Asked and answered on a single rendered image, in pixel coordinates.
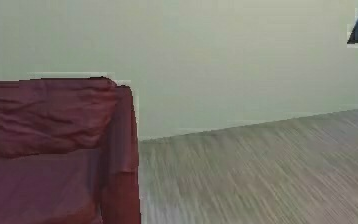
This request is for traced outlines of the dark red sofa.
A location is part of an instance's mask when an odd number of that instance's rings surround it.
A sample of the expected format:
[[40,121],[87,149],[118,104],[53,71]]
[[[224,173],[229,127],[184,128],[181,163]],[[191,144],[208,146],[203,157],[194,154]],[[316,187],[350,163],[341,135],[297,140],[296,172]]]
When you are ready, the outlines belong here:
[[0,224],[141,224],[129,86],[0,81]]

